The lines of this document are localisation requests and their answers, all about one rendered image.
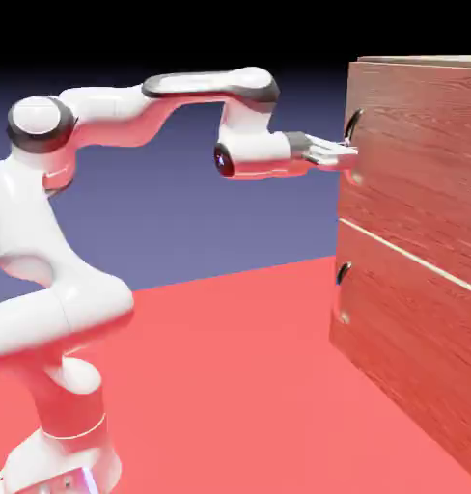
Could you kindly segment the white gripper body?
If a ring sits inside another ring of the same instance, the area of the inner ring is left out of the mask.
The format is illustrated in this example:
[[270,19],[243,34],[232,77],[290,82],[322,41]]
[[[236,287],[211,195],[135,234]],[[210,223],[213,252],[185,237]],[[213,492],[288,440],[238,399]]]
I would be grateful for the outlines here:
[[306,134],[310,144],[301,156],[323,171],[352,169],[358,158],[358,149],[348,143],[337,143]]

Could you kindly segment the long curved metal handle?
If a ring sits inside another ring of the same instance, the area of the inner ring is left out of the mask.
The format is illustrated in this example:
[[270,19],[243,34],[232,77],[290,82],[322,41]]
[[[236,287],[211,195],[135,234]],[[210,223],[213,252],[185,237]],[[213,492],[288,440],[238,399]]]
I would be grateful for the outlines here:
[[[357,126],[361,116],[363,115],[364,110],[362,108],[357,108],[354,113],[349,118],[346,129],[344,133],[343,145],[346,147],[352,146],[352,135],[355,127]],[[344,171],[344,175],[346,180],[352,185],[360,185],[362,178],[360,174],[354,169],[354,167],[347,168]]]

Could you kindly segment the large reddish wooden cabinet door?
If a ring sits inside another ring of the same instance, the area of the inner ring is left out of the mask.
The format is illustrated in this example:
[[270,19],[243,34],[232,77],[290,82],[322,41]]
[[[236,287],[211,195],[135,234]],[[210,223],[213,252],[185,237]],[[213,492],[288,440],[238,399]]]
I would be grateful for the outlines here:
[[340,216],[471,284],[471,68],[353,63],[357,108]]

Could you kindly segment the small reddish wooden cabinet door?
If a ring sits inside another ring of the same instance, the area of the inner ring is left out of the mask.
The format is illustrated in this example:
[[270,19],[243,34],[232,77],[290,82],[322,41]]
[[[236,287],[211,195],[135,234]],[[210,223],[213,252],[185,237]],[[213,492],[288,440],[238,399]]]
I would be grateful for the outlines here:
[[471,475],[471,284],[345,219],[330,340]]

